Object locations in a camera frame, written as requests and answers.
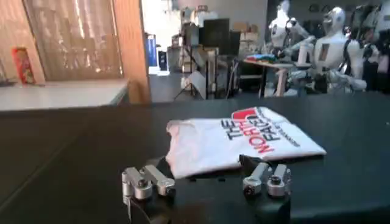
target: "curtain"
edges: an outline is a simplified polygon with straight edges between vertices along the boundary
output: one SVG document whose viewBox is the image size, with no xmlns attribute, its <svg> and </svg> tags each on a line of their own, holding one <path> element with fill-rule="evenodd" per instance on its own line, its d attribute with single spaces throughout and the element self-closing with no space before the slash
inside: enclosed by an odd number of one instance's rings
<svg viewBox="0 0 390 224">
<path fill-rule="evenodd" d="M 111 0 L 24 0 L 46 81 L 122 77 Z"/>
</svg>

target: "white wall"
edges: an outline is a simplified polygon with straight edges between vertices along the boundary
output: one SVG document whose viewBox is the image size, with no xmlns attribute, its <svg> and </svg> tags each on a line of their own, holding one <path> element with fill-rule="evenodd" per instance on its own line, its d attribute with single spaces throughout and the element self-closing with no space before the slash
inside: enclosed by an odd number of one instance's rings
<svg viewBox="0 0 390 224">
<path fill-rule="evenodd" d="M 157 36 L 157 44 L 167 48 L 180 31 L 180 12 L 162 0 L 142 0 L 144 31 Z"/>
<path fill-rule="evenodd" d="M 268 0 L 173 0 L 178 9 L 198 5 L 208 5 L 209 11 L 215 11 L 220 18 L 230 18 L 230 27 L 234 22 L 248 22 L 259 28 L 260 42 L 264 40 Z"/>
</svg>

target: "folded t-shirt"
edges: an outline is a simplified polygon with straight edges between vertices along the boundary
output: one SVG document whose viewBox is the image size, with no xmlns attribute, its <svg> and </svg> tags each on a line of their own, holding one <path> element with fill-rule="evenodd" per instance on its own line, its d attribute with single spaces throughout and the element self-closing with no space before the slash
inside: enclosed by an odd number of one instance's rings
<svg viewBox="0 0 390 224">
<path fill-rule="evenodd" d="M 265 161 L 324 155 L 325 150 L 285 117 L 267 108 L 236 111 L 239 119 L 170 121 L 166 160 L 175 178 L 239 167 L 239 155 Z"/>
</svg>

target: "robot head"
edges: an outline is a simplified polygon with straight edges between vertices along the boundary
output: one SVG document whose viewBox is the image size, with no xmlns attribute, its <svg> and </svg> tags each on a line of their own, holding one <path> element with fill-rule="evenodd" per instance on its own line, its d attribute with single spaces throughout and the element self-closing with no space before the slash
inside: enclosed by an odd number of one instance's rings
<svg viewBox="0 0 390 224">
<path fill-rule="evenodd" d="M 278 10 L 282 10 L 285 13 L 287 13 L 289 8 L 290 8 L 290 1 L 289 0 L 282 0 L 282 1 L 280 1 L 280 3 L 279 3 L 277 8 L 278 8 Z"/>
<path fill-rule="evenodd" d="M 324 15 L 324 29 L 326 33 L 342 30 L 346 21 L 346 13 L 342 8 L 335 7 Z"/>
</svg>

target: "cardboard box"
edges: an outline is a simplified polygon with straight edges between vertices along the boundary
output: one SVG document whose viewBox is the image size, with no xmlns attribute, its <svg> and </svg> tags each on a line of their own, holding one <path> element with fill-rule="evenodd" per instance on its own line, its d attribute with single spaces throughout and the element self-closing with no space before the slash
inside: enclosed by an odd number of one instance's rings
<svg viewBox="0 0 390 224">
<path fill-rule="evenodd" d="M 258 33 L 246 32 L 241 33 L 240 41 L 258 42 Z"/>
<path fill-rule="evenodd" d="M 233 31 L 236 32 L 247 32 L 249 29 L 248 23 L 244 22 L 235 22 L 233 23 Z"/>
</svg>

